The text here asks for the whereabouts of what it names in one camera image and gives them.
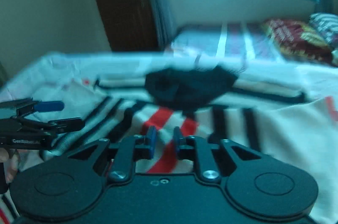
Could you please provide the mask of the person left hand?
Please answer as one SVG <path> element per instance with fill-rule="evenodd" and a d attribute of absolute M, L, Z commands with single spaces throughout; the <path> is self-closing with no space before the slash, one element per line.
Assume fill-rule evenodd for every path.
<path fill-rule="evenodd" d="M 5 167 L 5 180 L 11 183 L 19 172 L 21 158 L 18 150 L 1 148 L 1 163 Z"/>

